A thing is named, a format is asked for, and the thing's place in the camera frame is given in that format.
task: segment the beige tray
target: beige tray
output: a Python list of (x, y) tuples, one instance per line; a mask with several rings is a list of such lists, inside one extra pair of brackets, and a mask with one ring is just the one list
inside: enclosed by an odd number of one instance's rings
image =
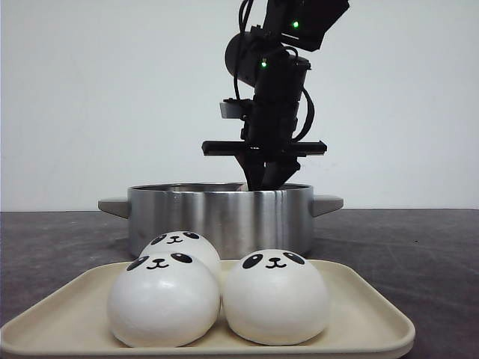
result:
[[(236, 261), (222, 261), (222, 280)], [(239, 338), (224, 316), (199, 340), (181, 348), (127, 348), (109, 332), (106, 298), (127, 263), (100, 266), (80, 275), (1, 329), (7, 358), (361, 358), (406, 354), (414, 325), (351, 268), (312, 260), (332, 295), (327, 329), (297, 346), (261, 346)]]

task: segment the dark gray table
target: dark gray table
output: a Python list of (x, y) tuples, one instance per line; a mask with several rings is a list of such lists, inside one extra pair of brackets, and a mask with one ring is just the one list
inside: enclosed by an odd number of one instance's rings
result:
[[(82, 272), (130, 260), (102, 212), (1, 214), (1, 323)], [(479, 358), (479, 211), (343, 209), (315, 220), (310, 258), (355, 269), (415, 324), (405, 358)]]

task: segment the black panda eye patch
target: black panda eye patch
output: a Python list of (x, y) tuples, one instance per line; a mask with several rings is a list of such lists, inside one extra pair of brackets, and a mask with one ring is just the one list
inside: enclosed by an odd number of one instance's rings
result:
[(142, 263), (144, 263), (148, 258), (150, 258), (150, 256), (144, 256), (144, 257), (137, 258), (136, 260), (131, 262), (128, 267), (126, 267), (126, 270), (131, 271), (132, 269), (135, 269), (136, 267), (138, 267)]
[(155, 245), (156, 243), (160, 243), (163, 239), (166, 238), (165, 234), (162, 234), (161, 236), (157, 236), (153, 241), (151, 241), (151, 245)]
[(200, 239), (200, 236), (193, 232), (183, 232), (183, 234), (191, 239)]
[(191, 263), (193, 261), (193, 259), (190, 256), (187, 256), (186, 254), (183, 254), (183, 253), (173, 253), (171, 255), (171, 258), (182, 263)]
[(262, 254), (254, 254), (251, 257), (249, 257), (247, 260), (245, 260), (245, 262), (242, 264), (242, 267), (244, 269), (249, 269), (257, 265), (262, 259), (263, 259)]
[(305, 261), (300, 256), (296, 256), (294, 253), (283, 252), (283, 255), (286, 258), (289, 258), (290, 260), (292, 260), (293, 262), (296, 262), (298, 264), (305, 264)]

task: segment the tray rim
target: tray rim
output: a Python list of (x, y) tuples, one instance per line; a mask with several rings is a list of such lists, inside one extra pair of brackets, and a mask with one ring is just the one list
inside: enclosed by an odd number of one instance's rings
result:
[[(67, 350), (28, 350), (19, 348), (13, 344), (5, 342), (2, 337), (5, 330), (7, 330), (16, 320), (27, 316), (30, 312), (35, 310), (36, 307), (43, 305), (43, 302), (48, 301), (52, 296), (57, 295), (59, 292), (65, 290), (67, 286), (71, 286), (75, 282), (84, 280), (84, 277), (88, 276), (91, 272), (101, 270), (105, 267), (112, 266), (126, 266), (131, 262), (117, 262), (109, 263), (102, 266), (97, 266), (92, 269), (81, 273), (78, 277), (74, 278), (70, 282), (66, 283), (59, 289), (55, 290), (44, 299), (34, 304), (32, 307), (28, 308), (18, 316), (12, 318), (10, 321), (5, 323), (0, 328), (0, 349), (3, 354), (8, 353), (11, 355), (18, 356), (66, 356), (66, 357), (75, 357), (75, 356), (127, 356), (127, 355), (291, 355), (291, 354), (318, 354), (318, 355), (354, 355), (354, 354), (386, 354), (393, 352), (402, 352), (406, 354), (413, 346), (415, 339), (415, 326), (403, 312), (397, 309), (386, 297), (384, 297), (380, 292), (378, 292), (373, 286), (371, 286), (361, 275), (359, 275), (355, 270), (341, 263), (332, 262), (328, 260), (308, 260), (312, 263), (328, 263), (330, 266), (337, 266), (343, 271), (349, 271), (357, 280), (359, 280), (363, 285), (367, 286), (375, 295), (377, 295), (384, 304), (395, 312), (407, 326), (407, 333), (400, 340), (393, 342), (392, 344), (386, 346), (375, 346), (375, 347), (361, 347), (361, 348), (350, 348), (350, 349), (321, 349), (311, 346), (248, 346), (248, 347), (235, 347), (235, 348), (205, 348), (205, 347), (194, 347), (194, 346), (181, 346), (176, 348), (115, 348), (115, 349), (97, 349), (97, 350), (86, 350), (81, 354), (73, 354)], [(222, 263), (235, 263), (238, 260), (222, 260)]]

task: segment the white background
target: white background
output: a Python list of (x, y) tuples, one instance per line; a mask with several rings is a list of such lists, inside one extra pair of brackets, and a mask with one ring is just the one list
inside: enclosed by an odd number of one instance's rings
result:
[[(233, 158), (201, 152), (204, 140), (239, 139), (242, 123), (218, 105), (234, 95), (223, 56), (239, 4), (3, 1), (2, 210), (96, 209), (131, 185), (242, 181)], [(291, 182), (349, 208), (478, 208), (479, 1), (350, 4), (321, 50), (302, 52), (317, 109), (306, 140), (329, 150), (300, 159)], [(249, 25), (265, 7), (254, 2)]]

